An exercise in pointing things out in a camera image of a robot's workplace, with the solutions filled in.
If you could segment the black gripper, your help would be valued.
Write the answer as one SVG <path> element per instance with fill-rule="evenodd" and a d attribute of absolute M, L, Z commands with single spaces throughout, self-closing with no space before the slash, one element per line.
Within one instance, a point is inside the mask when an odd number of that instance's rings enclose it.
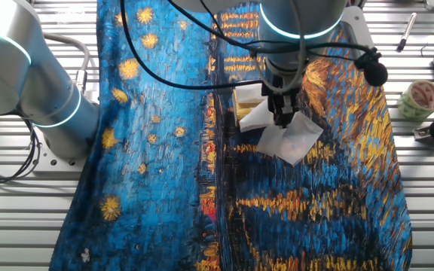
<path fill-rule="evenodd" d="M 273 114 L 274 123 L 281 124 L 282 128 L 292 122 L 295 112 L 298 111 L 296 95 L 301 92 L 303 74 L 300 74 L 296 81 L 295 76 L 296 74 L 276 75 L 272 72 L 261 75 L 261 95 L 267 96 L 267 107 Z M 281 96 L 274 95 L 284 96 L 283 109 Z"/>

